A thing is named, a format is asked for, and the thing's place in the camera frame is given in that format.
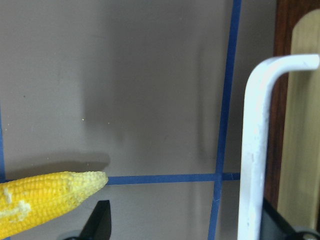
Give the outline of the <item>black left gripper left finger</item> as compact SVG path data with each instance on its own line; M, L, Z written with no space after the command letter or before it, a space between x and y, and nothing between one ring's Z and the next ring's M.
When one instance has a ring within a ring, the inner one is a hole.
M99 200L76 240L109 240L111 237L111 205Z

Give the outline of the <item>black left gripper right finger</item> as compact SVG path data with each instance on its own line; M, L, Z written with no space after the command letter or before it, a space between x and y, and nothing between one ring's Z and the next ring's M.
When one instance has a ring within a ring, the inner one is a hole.
M261 215L262 240L299 240L292 226L264 198Z

